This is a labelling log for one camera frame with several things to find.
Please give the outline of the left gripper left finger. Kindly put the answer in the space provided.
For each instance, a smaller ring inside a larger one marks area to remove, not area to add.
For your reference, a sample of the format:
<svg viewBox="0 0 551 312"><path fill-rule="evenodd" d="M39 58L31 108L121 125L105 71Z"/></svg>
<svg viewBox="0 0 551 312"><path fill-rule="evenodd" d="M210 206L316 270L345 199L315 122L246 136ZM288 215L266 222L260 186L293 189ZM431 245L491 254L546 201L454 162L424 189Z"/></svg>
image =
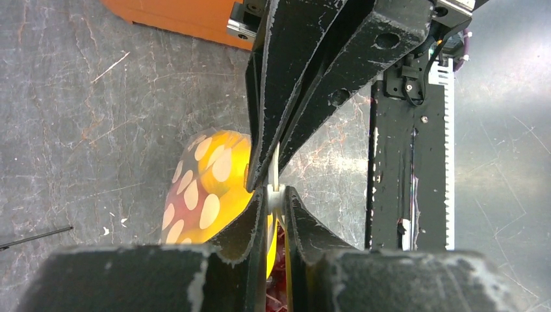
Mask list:
<svg viewBox="0 0 551 312"><path fill-rule="evenodd" d="M73 246L52 253L20 311L264 311L266 191L203 244Z"/></svg>

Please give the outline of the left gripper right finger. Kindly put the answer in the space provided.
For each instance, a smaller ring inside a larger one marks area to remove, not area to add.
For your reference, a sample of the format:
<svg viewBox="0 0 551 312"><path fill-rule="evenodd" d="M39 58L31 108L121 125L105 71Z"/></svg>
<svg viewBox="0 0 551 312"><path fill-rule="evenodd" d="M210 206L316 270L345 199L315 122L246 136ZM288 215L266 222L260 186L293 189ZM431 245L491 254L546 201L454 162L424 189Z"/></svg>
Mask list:
<svg viewBox="0 0 551 312"><path fill-rule="evenodd" d="M358 250L297 190L283 197L289 311L517 311L505 277L471 251Z"/></svg>

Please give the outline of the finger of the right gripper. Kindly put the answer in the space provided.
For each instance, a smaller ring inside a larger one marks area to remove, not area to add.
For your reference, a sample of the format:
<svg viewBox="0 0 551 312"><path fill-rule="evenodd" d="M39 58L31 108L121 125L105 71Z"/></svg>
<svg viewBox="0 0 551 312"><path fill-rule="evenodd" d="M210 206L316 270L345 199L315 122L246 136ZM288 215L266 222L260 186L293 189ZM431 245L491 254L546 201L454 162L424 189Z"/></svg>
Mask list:
<svg viewBox="0 0 551 312"><path fill-rule="evenodd" d="M252 150L246 179L262 185L305 71L345 1L267 1L246 69Z"/></svg>
<svg viewBox="0 0 551 312"><path fill-rule="evenodd" d="M316 50L279 146L279 167L335 111L428 37L432 1L348 1Z"/></svg>

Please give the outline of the clear dotted zip top bag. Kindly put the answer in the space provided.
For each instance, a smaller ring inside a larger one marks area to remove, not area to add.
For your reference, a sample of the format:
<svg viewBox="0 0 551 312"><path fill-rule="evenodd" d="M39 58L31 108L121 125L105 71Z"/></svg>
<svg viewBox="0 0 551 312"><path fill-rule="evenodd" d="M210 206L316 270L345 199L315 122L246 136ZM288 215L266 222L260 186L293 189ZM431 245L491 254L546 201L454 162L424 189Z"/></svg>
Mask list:
<svg viewBox="0 0 551 312"><path fill-rule="evenodd" d="M160 247L139 253L161 282L152 311L289 311L285 233L248 191L251 138L209 129L185 148L172 177Z"/></svg>

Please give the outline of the yellow mango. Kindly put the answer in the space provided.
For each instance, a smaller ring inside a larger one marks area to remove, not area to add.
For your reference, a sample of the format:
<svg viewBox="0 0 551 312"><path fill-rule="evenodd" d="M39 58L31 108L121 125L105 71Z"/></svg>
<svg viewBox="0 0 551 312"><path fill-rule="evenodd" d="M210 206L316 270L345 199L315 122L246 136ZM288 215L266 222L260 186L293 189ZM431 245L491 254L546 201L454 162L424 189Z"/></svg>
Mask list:
<svg viewBox="0 0 551 312"><path fill-rule="evenodd" d="M246 208L250 136L205 130L186 145L165 201L160 242L201 244L227 227Z"/></svg>

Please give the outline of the purple grape bunch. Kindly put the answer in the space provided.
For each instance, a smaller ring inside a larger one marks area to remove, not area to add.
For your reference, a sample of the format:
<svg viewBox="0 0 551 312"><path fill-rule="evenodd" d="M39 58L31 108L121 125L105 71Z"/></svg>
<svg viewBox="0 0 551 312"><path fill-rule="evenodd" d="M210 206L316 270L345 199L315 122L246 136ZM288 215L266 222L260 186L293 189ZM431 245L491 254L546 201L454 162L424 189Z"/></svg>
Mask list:
<svg viewBox="0 0 551 312"><path fill-rule="evenodd" d="M268 258L268 268L271 271L266 281L266 311L288 311L285 256L285 232L278 225L275 254Z"/></svg>

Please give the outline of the orange plastic food bin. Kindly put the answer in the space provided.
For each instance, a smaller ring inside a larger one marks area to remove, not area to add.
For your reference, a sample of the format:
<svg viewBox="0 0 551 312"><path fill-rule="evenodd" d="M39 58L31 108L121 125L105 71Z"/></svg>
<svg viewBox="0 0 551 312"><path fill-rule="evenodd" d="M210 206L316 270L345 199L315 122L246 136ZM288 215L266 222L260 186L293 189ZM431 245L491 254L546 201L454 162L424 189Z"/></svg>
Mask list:
<svg viewBox="0 0 551 312"><path fill-rule="evenodd" d="M204 39L250 51L253 44L228 33L231 0L101 0L128 23Z"/></svg>

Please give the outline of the silver microphone on tripod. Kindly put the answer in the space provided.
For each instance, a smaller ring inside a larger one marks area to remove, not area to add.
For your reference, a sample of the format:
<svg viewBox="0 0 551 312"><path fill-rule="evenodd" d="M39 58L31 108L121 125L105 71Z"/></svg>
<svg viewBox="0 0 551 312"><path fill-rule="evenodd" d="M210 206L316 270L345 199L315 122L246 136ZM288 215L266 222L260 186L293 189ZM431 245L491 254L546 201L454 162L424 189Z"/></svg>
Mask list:
<svg viewBox="0 0 551 312"><path fill-rule="evenodd" d="M27 238L24 238L24 239L15 240L13 242L4 243L4 244L1 245L1 251L7 250L7 249L9 249L13 246L23 244L25 242L35 241L37 239L41 239L41 238L44 238L44 237L56 235L56 234L63 233L63 232L66 232L66 231L71 231L73 229L74 229L73 226L68 226L68 227L64 227L64 228L61 228L61 229L56 229L56 230L53 230L53 231L49 231L49 232L46 232L46 233L35 235L35 236L32 236L32 237L27 237Z"/></svg>

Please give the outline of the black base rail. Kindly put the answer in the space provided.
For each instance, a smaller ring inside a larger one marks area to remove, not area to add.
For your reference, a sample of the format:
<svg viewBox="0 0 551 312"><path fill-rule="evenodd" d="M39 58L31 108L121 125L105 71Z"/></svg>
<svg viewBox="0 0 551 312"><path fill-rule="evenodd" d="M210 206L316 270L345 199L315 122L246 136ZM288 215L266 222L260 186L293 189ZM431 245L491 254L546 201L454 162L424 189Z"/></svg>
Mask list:
<svg viewBox="0 0 551 312"><path fill-rule="evenodd" d="M372 85L365 246L446 249L444 87L408 55Z"/></svg>

